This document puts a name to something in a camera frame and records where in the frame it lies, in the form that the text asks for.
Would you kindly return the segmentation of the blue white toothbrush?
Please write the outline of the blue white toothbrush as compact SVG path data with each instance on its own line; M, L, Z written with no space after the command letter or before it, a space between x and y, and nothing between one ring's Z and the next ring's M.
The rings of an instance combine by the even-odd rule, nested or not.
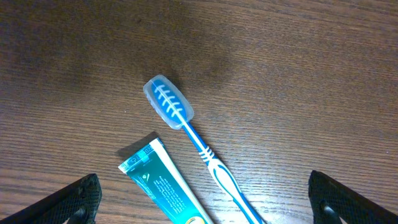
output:
M172 129L183 129L218 187L239 207L249 223L265 224L242 193L233 174L190 124L194 111L182 92L165 76L151 78L143 91L156 113Z

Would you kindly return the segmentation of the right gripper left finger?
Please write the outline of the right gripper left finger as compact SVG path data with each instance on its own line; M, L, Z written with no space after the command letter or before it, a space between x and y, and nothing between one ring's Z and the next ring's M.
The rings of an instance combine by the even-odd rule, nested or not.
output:
M1 223L95 224L102 198L98 176L88 174L31 206L1 220Z

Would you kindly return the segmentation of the green toothpaste tube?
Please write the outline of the green toothpaste tube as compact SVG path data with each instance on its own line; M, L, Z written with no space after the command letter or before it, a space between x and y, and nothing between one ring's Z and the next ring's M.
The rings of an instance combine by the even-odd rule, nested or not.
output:
M176 224L213 224L159 138L118 166Z

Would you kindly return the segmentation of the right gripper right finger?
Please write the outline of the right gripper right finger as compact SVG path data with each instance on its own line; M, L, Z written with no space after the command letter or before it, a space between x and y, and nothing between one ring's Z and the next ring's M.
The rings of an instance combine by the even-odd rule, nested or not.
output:
M330 176L313 170L308 180L313 223L397 223L397 215Z

